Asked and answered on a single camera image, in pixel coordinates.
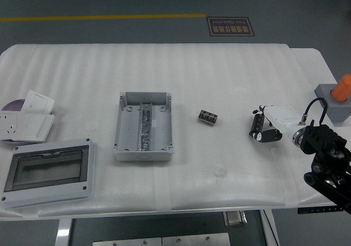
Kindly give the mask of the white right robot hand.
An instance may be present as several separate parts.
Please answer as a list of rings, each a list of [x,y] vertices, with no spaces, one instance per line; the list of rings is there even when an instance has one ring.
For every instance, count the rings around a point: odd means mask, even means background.
[[[274,142],[288,136],[294,145],[299,146],[305,126],[299,125],[301,118],[292,106],[260,106],[253,114],[251,138],[258,142]]]

